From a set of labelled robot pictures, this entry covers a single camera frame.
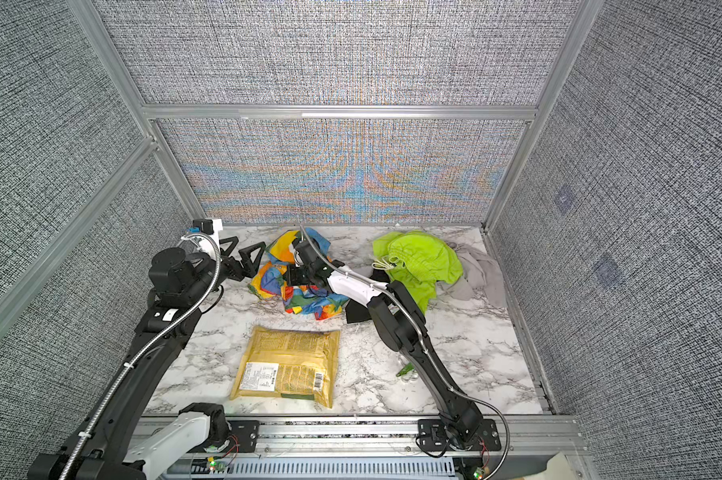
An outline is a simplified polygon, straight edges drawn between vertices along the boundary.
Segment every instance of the marble pattern tabletop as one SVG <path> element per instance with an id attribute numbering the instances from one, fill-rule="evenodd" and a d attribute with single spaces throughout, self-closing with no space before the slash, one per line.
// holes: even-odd
<path id="1" fill-rule="evenodd" d="M 353 268 L 371 265 L 372 241 L 393 226 L 317 226 L 332 242 L 329 254 Z M 225 229 L 221 237 L 237 235 L 239 246 L 270 243 L 287 231 L 285 226 L 248 226 Z M 477 227 L 425 227 L 446 241 L 485 251 Z M 228 413 L 436 413 L 421 379 L 408 382 L 395 374 L 402 368 L 398 354 L 379 339 L 371 321 L 346 324 L 344 313 L 324 321 L 311 315 L 283 311 L 279 298 L 259 300 L 248 282 L 226 280 L 225 293 L 212 311 L 203 315 L 187 347 L 166 371 L 145 414 L 177 413 L 192 402 L 224 405 Z M 214 300 L 207 300 L 208 306 Z M 436 352 L 467 394 L 493 403 L 504 413 L 539 414 L 528 368 L 505 308 L 495 308 L 480 297 L 456 300 L 439 290 L 431 300 L 427 328 Z M 340 330 L 339 368 L 334 406 L 292 398 L 247 397 L 229 400 L 243 351 L 254 325 L 273 329 Z"/>

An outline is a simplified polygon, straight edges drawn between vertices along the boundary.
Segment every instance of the barcode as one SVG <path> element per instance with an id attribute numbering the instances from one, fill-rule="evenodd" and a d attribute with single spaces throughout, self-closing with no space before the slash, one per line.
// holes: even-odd
<path id="1" fill-rule="evenodd" d="M 323 387 L 323 373 L 316 372 L 316 380 L 313 382 L 313 390 L 320 390 Z"/>

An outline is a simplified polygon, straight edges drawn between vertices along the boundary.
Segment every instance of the metal flexible conduit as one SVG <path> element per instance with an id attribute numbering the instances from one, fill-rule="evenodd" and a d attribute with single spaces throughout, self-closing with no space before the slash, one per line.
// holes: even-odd
<path id="1" fill-rule="evenodd" d="M 444 376 L 443 372 L 438 368 L 438 365 L 435 363 L 435 360 L 433 360 L 430 350 L 424 344 L 424 336 L 422 334 L 422 330 L 419 328 L 419 325 L 414 321 L 414 319 L 412 318 L 412 315 L 410 315 L 409 312 L 406 311 L 406 309 L 404 308 L 404 305 L 401 304 L 401 302 L 399 302 L 397 298 L 395 298 L 395 295 L 390 293 L 386 288 L 381 287 L 379 285 L 379 282 L 375 282 L 372 279 L 366 278 L 364 275 L 356 274 L 356 272 L 354 272 L 352 270 L 343 272 L 342 270 L 340 270 L 339 268 L 334 266 L 321 253 L 321 251 L 317 247 L 317 245 L 315 245 L 313 243 L 312 238 L 310 238 L 308 233 L 305 231 L 305 227 L 302 225 L 302 223 L 299 224 L 299 229 L 302 232 L 303 238 L 308 240 L 308 243 L 310 243 L 310 246 L 316 251 L 316 255 L 318 255 L 318 257 L 320 257 L 321 260 L 323 260 L 327 265 L 329 265 L 331 268 L 333 268 L 334 271 L 338 272 L 341 275 L 351 276 L 351 277 L 355 278 L 356 280 L 360 280 L 361 282 L 366 283 L 371 288 L 385 294 L 390 300 L 392 300 L 392 302 L 394 302 L 394 304 L 398 307 L 398 309 L 401 312 L 403 312 L 403 314 L 406 316 L 408 321 L 414 327 L 414 330 L 417 332 L 417 337 L 419 337 L 419 344 L 422 347 L 423 353 L 426 355 L 428 360 L 430 360 L 430 363 L 433 365 L 433 368 L 435 369 L 436 373 L 438 374 L 438 377 L 441 378 L 441 381 L 444 383 L 444 385 L 446 385 L 448 387 L 448 390 L 450 392 L 452 392 L 453 394 L 458 395 L 462 398 L 470 400 L 472 402 L 480 403 L 481 405 L 486 406 L 487 408 L 490 408 L 493 412 L 495 412 L 500 417 L 500 419 L 502 420 L 502 424 L 504 425 L 504 429 L 505 429 L 505 445 L 504 445 L 504 448 L 502 449 L 502 456 L 500 457 L 500 463 L 497 464 L 497 467 L 494 470 L 492 470 L 489 475 L 483 477 L 483 479 L 491 478 L 492 476 L 494 476 L 494 474 L 499 471 L 499 469 L 502 466 L 502 464 L 504 463 L 505 459 L 508 457 L 508 450 L 510 448 L 510 427 L 508 426 L 508 420 L 505 419 L 504 415 L 502 415 L 502 412 L 500 412 L 497 407 L 491 405 L 488 402 L 484 402 L 483 400 L 479 400 L 478 398 L 473 398 L 470 395 L 465 395 L 464 393 L 460 392 L 457 388 L 455 388 L 450 382 L 448 382 L 446 380 L 446 377 Z"/>
<path id="2" fill-rule="evenodd" d="M 86 441 L 91 438 L 91 433 L 94 431 L 94 428 L 97 426 L 97 422 L 100 420 L 100 417 L 102 417 L 102 413 L 105 411 L 105 408 L 107 407 L 107 404 L 110 403 L 110 400 L 113 398 L 113 395 L 115 395 L 116 390 L 120 386 L 120 384 L 124 381 L 126 378 L 126 375 L 128 375 L 129 370 L 132 370 L 134 368 L 134 364 L 137 363 L 142 356 L 150 350 L 150 348 L 155 344 L 155 342 L 158 341 L 161 337 L 166 335 L 167 333 L 171 332 L 174 327 L 180 324 L 185 318 L 187 318 L 195 309 L 198 308 L 198 306 L 209 296 L 211 291 L 214 289 L 214 285 L 217 282 L 217 279 L 220 277 L 220 264 L 222 263 L 222 255 L 220 253 L 220 247 L 214 242 L 214 239 L 206 234 L 203 234 L 201 232 L 194 232 L 191 234 L 186 234 L 182 237 L 182 240 L 189 240 L 193 241 L 194 238 L 199 237 L 203 238 L 204 240 L 207 240 L 214 249 L 214 260 L 216 260 L 216 265 L 214 266 L 214 274 L 212 275 L 212 281 L 209 284 L 209 288 L 206 289 L 206 292 L 203 293 L 201 298 L 188 310 L 186 310 L 182 315 L 180 315 L 179 318 L 171 322 L 165 329 L 163 329 L 160 333 L 156 334 L 148 343 L 145 344 L 144 347 L 142 347 L 135 355 L 132 357 L 131 362 L 127 362 L 124 364 L 124 369 L 121 370 L 121 373 L 116 377 L 115 381 L 110 385 L 110 388 L 107 390 L 107 393 L 105 394 L 105 397 L 102 398 L 102 402 L 97 406 L 97 409 L 94 410 L 94 414 L 91 416 L 91 419 L 89 420 L 89 423 L 86 425 L 86 429 L 82 432 L 78 433 L 78 436 L 80 437 L 78 439 L 78 443 L 76 443 L 75 448 L 73 449 L 72 453 L 70 454 L 70 457 L 68 458 L 68 463 L 65 464 L 64 468 L 62 469 L 62 473 L 60 474 L 60 480 L 66 480 L 68 478 L 68 475 L 70 474 L 70 470 L 73 467 L 73 464 L 75 464 L 76 460 L 81 454 L 81 451 L 84 449 L 84 445 L 86 445 Z"/>

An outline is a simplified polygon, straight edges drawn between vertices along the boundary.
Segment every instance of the green object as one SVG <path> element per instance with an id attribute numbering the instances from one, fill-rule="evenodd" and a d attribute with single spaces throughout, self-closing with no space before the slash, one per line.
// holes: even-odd
<path id="1" fill-rule="evenodd" d="M 425 232 L 391 232 L 373 243 L 374 256 L 395 267 L 387 270 L 390 280 L 406 286 L 422 312 L 435 298 L 435 282 L 454 283 L 462 275 L 462 264 L 443 240 Z"/>
<path id="2" fill-rule="evenodd" d="M 412 365 L 411 362 L 409 362 L 406 364 L 406 366 L 404 368 L 401 369 L 400 372 L 396 373 L 395 376 L 404 376 L 413 369 L 414 369 L 414 366 Z"/>

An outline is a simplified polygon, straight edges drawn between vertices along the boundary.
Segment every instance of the gray cloth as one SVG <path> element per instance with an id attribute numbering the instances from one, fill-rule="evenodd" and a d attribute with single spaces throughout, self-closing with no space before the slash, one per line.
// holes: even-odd
<path id="1" fill-rule="evenodd" d="M 498 308 L 508 306 L 504 294 L 502 271 L 497 261 L 477 248 L 465 244 L 447 243 L 462 263 L 462 276 L 445 286 L 445 291 L 457 300 L 470 300 L 476 290 L 484 289 L 486 301 Z"/>

